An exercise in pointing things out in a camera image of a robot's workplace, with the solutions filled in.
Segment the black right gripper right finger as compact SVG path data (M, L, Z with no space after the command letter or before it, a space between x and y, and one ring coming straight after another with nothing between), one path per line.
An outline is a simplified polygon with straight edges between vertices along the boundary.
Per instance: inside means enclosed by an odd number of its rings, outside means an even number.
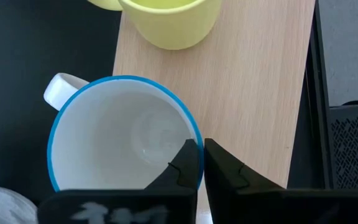
M204 180L214 224L287 224L283 188L210 138L204 144Z

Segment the black perforated computer case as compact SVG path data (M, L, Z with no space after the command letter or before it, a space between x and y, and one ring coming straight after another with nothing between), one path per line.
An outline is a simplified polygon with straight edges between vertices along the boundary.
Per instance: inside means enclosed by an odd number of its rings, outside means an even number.
M332 187L358 189L358 101L331 107Z

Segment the white patterned ceramic mug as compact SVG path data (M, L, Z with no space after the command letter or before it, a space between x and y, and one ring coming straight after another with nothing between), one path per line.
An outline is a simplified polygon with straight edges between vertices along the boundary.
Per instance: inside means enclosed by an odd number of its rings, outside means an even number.
M153 80L118 75L87 82L58 73L44 100L58 112L47 144L55 191L143 189L188 139L200 155L196 176L203 176L203 139L193 115Z

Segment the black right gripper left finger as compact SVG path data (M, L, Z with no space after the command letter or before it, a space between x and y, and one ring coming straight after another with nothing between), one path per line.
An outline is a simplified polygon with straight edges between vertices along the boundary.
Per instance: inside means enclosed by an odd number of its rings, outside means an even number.
M193 139L187 139L167 168L145 189L184 190L198 187L199 150Z

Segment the black table frame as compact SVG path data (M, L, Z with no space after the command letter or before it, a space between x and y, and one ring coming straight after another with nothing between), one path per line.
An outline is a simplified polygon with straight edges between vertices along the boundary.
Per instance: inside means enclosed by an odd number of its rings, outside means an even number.
M287 187L331 189L331 131L319 1L315 2Z

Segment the wooden shelf with black legs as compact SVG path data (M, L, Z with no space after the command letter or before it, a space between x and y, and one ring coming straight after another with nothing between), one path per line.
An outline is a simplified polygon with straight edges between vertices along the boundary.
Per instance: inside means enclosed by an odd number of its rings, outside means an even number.
M315 0L223 0L211 32L184 50L148 43L121 17L115 75L174 92L214 139L286 187Z

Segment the yellow mug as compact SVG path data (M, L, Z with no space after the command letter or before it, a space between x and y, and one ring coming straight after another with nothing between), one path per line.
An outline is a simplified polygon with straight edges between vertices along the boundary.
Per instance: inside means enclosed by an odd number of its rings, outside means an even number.
M213 28L223 0L87 0L110 11L122 11L141 36L167 50L187 49Z

